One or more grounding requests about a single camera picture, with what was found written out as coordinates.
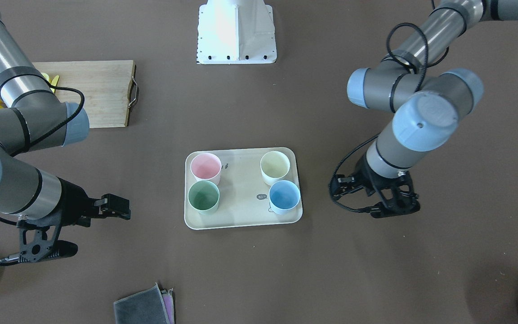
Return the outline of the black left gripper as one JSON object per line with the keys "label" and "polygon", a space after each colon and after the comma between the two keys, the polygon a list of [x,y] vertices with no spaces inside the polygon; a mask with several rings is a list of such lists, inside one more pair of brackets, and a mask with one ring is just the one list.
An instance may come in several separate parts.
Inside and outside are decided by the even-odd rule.
{"label": "black left gripper", "polygon": [[[359,191],[368,197],[377,194],[378,203],[353,208],[343,205],[339,199]],[[362,157],[350,175],[333,173],[330,180],[330,198],[335,205],[354,213],[367,213],[374,219],[411,215],[420,210],[419,195],[415,192],[411,175],[385,178],[372,170],[366,158]]]}

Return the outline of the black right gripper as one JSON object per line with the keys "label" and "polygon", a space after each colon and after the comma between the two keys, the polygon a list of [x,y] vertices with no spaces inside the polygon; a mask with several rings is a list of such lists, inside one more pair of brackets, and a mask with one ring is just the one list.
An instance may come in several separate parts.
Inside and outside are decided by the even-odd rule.
{"label": "black right gripper", "polygon": [[20,250],[0,259],[0,266],[37,263],[73,257],[78,246],[59,239],[64,226],[91,226],[92,219],[119,217],[131,219],[130,202],[126,198],[105,193],[91,198],[84,189],[60,179],[62,193],[58,205],[49,215],[37,220],[18,220]]}

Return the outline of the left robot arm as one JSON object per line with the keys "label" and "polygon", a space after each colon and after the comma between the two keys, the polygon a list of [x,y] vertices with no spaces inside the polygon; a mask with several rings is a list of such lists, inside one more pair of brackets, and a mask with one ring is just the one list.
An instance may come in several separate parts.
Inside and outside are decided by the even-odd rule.
{"label": "left robot arm", "polygon": [[518,0],[442,0],[423,25],[401,23],[390,31],[376,68],[351,74],[349,101],[394,117],[364,142],[368,149],[350,175],[333,171],[328,190],[335,205],[376,219],[420,210],[411,168],[448,141],[484,92],[481,78],[466,68],[434,78],[426,72],[481,21],[518,21]]}

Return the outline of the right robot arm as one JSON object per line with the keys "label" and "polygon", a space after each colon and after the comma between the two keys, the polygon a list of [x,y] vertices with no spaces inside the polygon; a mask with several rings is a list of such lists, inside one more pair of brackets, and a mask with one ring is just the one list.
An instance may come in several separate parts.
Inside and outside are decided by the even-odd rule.
{"label": "right robot arm", "polygon": [[89,227],[92,219],[131,219],[130,202],[106,193],[89,197],[84,189],[16,159],[33,150],[83,141],[89,133],[80,90],[78,103],[61,102],[10,35],[0,14],[0,222],[19,231],[17,253],[0,266],[72,257],[78,246],[60,240],[64,226]]}

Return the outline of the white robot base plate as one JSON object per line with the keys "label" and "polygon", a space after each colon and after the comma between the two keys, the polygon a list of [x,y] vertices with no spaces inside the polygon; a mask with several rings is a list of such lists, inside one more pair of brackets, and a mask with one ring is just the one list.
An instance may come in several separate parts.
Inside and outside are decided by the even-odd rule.
{"label": "white robot base plate", "polygon": [[199,7],[197,64],[277,60],[273,8],[263,0],[209,0]]}

